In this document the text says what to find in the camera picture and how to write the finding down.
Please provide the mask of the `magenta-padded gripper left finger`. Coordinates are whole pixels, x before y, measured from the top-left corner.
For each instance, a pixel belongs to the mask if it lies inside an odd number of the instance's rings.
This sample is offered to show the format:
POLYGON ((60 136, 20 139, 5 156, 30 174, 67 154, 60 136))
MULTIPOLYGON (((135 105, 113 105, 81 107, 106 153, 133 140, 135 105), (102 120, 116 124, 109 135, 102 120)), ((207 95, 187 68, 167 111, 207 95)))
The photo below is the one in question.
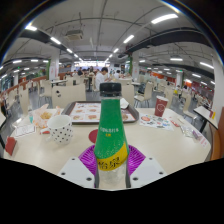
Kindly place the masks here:
POLYGON ((71 157, 59 171, 58 176, 84 188, 98 188, 99 174, 94 145, 79 157, 71 157))

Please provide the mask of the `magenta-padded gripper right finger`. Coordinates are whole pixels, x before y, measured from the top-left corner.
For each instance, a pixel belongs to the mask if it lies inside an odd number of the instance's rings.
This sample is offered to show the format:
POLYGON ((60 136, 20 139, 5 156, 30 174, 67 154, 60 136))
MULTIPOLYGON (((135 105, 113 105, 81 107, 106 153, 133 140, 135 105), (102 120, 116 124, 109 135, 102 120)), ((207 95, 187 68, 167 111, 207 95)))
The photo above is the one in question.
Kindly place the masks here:
POLYGON ((127 188, 140 188, 167 175, 155 158, 146 157, 134 146, 129 146, 126 166, 127 188))

